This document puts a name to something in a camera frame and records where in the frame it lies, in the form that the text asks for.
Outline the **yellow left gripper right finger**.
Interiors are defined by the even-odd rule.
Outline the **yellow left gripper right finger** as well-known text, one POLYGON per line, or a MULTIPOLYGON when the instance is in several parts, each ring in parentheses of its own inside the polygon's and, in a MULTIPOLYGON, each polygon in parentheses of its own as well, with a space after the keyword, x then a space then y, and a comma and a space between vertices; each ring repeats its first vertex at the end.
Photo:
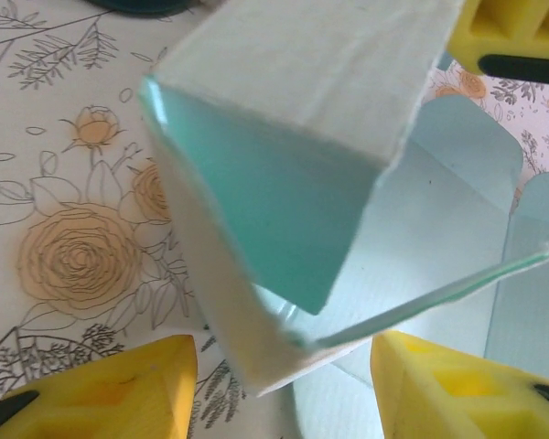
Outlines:
POLYGON ((549 380, 399 331, 371 344, 384 439, 549 439, 549 380))

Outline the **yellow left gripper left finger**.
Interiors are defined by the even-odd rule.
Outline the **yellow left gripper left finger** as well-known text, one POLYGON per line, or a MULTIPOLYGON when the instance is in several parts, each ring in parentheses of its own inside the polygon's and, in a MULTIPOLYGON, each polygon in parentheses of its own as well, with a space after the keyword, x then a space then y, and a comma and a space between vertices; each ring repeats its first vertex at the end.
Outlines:
POLYGON ((34 380, 0 400, 0 439, 187 439, 197 371, 176 335, 34 380))

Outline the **teal paper box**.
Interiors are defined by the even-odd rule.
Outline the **teal paper box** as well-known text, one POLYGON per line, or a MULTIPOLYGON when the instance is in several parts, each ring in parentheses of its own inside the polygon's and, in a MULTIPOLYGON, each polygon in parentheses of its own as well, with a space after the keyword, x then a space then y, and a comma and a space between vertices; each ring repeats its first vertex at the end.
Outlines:
POLYGON ((224 0, 141 103, 202 314, 245 389, 278 390, 366 339, 549 262, 549 243, 387 311, 353 271, 404 277, 442 203, 394 180, 464 0, 224 0))

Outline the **floral printed table cover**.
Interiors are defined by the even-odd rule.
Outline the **floral printed table cover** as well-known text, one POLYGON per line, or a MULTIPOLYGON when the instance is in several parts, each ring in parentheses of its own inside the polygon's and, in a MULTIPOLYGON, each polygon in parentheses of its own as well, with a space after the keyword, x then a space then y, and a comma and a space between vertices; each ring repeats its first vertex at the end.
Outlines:
MULTIPOLYGON (((85 0, 0 0, 0 400, 191 335, 198 371, 187 439, 384 439, 372 340, 385 331, 419 337, 402 324, 441 305, 262 396, 245 389, 199 307, 141 103, 144 78, 224 2, 198 1, 132 16, 85 0)), ((441 80, 444 50, 419 113, 461 96, 507 131, 512 111, 486 101, 475 74, 454 66, 461 80, 441 80)), ((526 164, 530 133, 511 135, 526 164)))

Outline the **dark blue mug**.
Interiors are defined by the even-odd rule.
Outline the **dark blue mug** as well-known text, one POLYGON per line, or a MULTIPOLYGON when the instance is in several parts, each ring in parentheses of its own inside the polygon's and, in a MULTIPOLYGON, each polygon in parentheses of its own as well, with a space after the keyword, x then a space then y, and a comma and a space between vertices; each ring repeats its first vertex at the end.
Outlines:
POLYGON ((101 8, 132 16, 164 16, 181 13, 198 0, 85 0, 101 8))

